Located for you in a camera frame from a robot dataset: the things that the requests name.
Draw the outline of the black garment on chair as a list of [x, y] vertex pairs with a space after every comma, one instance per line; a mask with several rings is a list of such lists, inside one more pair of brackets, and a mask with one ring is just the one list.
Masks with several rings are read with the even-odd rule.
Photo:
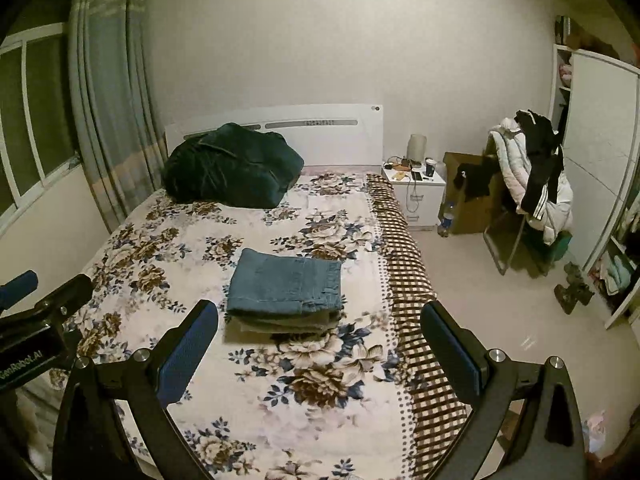
[[546, 203], [556, 203], [558, 184], [564, 169], [562, 136], [556, 133], [546, 116], [532, 110], [518, 110], [515, 121], [524, 133], [529, 177], [521, 208], [540, 220]]

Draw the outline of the brown cardboard box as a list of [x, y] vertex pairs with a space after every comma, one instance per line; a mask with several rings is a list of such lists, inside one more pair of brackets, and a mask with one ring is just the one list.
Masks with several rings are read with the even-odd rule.
[[496, 155], [447, 152], [445, 205], [452, 206], [450, 232], [476, 234], [498, 217], [503, 180]]

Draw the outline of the grey striped curtain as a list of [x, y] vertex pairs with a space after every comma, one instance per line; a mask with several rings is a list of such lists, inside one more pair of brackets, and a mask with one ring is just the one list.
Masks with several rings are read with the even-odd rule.
[[162, 185], [167, 159], [145, 53], [146, 0], [72, 0], [68, 76], [80, 157], [109, 231]]

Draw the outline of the white wardrobe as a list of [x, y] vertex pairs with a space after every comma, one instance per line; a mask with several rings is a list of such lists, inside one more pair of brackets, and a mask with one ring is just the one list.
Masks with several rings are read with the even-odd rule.
[[565, 173], [574, 192], [570, 255], [591, 276], [605, 252], [639, 163], [639, 71], [603, 54], [556, 44], [549, 116], [563, 125]]

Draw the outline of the blue denim pants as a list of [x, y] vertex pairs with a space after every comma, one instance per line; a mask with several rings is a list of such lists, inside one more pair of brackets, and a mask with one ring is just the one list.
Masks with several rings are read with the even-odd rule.
[[230, 281], [226, 312], [253, 332], [323, 333], [343, 316], [341, 274], [341, 261], [245, 248]]

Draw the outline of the floral fleece bed blanket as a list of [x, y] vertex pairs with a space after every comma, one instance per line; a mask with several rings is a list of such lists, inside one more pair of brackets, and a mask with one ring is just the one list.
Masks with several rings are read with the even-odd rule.
[[271, 209], [156, 192], [86, 271], [93, 296], [70, 325], [98, 364], [216, 306], [169, 407], [208, 478], [423, 479], [468, 417], [422, 337], [434, 289], [378, 174], [303, 176]]

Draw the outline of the white bedside table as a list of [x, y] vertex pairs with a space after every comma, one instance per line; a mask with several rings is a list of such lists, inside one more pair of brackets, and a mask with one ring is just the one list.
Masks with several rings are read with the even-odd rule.
[[395, 169], [390, 162], [382, 174], [393, 187], [400, 210], [408, 225], [415, 230], [434, 230], [439, 224], [439, 211], [445, 195], [445, 180], [427, 162], [408, 171]]

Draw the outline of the dark shoes on floor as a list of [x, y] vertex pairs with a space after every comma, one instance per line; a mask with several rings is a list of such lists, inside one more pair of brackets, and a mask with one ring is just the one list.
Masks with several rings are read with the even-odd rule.
[[582, 271], [575, 263], [568, 262], [564, 266], [564, 272], [567, 285], [557, 284], [554, 286], [553, 292], [563, 312], [566, 315], [570, 315], [574, 311], [576, 304], [582, 304], [583, 306], [589, 304], [594, 292], [584, 281]]

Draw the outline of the white bed headboard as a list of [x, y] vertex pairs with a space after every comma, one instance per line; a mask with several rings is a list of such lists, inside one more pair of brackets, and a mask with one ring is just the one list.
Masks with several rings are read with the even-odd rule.
[[384, 110], [378, 104], [256, 107], [188, 118], [165, 127], [169, 151], [183, 140], [234, 122], [275, 131], [307, 166], [378, 166], [383, 161]]

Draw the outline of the white puffer jacket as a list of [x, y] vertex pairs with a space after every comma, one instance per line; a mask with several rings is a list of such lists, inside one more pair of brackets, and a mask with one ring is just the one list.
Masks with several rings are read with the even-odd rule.
[[504, 118], [489, 130], [489, 145], [497, 154], [503, 182], [528, 224], [542, 233], [542, 240], [551, 246], [562, 232], [573, 227], [574, 193], [563, 169], [557, 184], [545, 184], [533, 212], [523, 208], [526, 192], [533, 192], [532, 162], [526, 153], [525, 133], [514, 118]]

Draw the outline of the chair with piled clothes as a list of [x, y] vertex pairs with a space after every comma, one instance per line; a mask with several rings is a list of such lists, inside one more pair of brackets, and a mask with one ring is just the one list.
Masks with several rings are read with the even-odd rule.
[[[489, 133], [484, 155], [497, 156], [489, 145]], [[516, 253], [524, 249], [538, 272], [546, 275], [564, 257], [571, 239], [572, 231], [562, 232], [551, 246], [544, 244], [542, 233], [528, 224], [524, 214], [516, 212], [514, 200], [503, 182], [498, 217], [483, 231], [483, 240], [500, 274], [512, 268]]]

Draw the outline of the dark green quilt bundle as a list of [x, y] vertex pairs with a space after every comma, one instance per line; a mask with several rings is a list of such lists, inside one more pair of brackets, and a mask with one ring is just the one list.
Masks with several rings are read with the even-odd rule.
[[303, 157], [280, 133], [228, 122], [180, 143], [167, 159], [163, 185], [177, 203], [272, 209], [303, 168]]

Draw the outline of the plastic water bottle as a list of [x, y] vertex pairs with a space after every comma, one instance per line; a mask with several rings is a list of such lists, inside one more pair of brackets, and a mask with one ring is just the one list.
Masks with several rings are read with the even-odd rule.
[[447, 237], [450, 234], [452, 224], [454, 223], [454, 210], [456, 205], [453, 202], [448, 202], [442, 206], [442, 215], [440, 216], [440, 223], [437, 228], [437, 233], [441, 237]]

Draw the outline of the grey cylinder lamp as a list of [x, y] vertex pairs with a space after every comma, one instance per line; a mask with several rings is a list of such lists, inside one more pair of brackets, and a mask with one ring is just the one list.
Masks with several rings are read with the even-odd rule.
[[416, 164], [423, 162], [425, 158], [426, 142], [426, 136], [419, 133], [413, 133], [409, 136], [406, 157]]

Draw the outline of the window with white frame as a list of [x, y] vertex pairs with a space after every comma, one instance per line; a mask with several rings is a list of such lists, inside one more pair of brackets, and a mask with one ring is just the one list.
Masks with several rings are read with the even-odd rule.
[[67, 26], [1, 44], [1, 229], [79, 165], [67, 78]]

